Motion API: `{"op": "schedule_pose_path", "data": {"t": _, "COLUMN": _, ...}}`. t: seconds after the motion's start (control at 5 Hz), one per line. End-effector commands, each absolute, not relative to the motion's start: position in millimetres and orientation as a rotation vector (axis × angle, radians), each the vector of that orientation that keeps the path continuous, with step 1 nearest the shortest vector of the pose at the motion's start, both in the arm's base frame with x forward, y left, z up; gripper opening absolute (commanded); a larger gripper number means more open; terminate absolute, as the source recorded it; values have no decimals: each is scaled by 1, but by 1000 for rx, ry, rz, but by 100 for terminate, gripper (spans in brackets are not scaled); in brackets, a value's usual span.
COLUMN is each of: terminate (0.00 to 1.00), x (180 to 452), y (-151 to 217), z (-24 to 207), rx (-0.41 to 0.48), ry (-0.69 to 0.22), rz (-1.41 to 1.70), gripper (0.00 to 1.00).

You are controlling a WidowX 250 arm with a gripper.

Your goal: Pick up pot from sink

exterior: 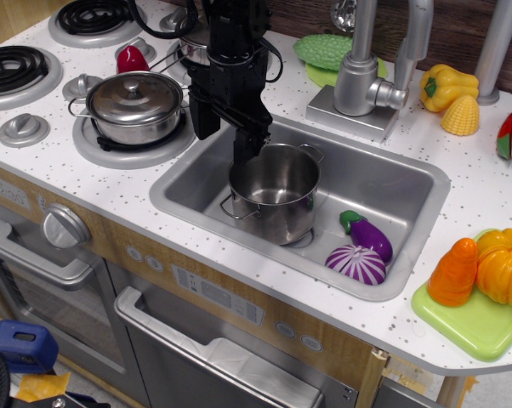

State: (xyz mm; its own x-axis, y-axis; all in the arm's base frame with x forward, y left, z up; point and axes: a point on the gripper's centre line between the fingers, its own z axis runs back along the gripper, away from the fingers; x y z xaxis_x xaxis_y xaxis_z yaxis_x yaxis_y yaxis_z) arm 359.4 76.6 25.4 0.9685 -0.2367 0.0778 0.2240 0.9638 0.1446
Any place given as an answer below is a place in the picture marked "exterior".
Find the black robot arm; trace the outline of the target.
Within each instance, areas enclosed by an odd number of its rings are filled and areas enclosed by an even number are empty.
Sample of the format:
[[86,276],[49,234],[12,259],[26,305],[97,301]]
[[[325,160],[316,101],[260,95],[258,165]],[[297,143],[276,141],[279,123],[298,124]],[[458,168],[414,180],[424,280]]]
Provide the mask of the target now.
[[221,122],[236,129],[233,161],[259,155],[272,118],[261,99],[269,51],[264,34],[270,11],[264,1],[204,1],[209,66],[189,69],[189,105],[196,136],[204,140]]

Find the steel pot behind arm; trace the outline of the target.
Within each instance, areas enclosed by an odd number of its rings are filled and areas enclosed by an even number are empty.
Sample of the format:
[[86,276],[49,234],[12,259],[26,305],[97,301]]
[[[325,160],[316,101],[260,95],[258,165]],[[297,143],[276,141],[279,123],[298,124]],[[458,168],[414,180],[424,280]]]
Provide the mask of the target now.
[[207,29],[181,37],[163,58],[150,66],[150,69],[154,71],[157,68],[159,72],[164,72],[178,63],[188,67],[209,66],[207,51],[209,38]]

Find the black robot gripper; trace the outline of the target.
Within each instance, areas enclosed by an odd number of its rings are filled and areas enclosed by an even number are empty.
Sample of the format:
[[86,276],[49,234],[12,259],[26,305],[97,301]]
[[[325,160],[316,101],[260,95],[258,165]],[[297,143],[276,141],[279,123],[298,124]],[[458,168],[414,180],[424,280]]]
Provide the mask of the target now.
[[189,70],[190,112],[198,139],[220,130],[222,121],[236,128],[233,163],[258,156],[272,123],[261,93],[266,84],[268,50],[262,43],[269,25],[210,25],[210,65]]

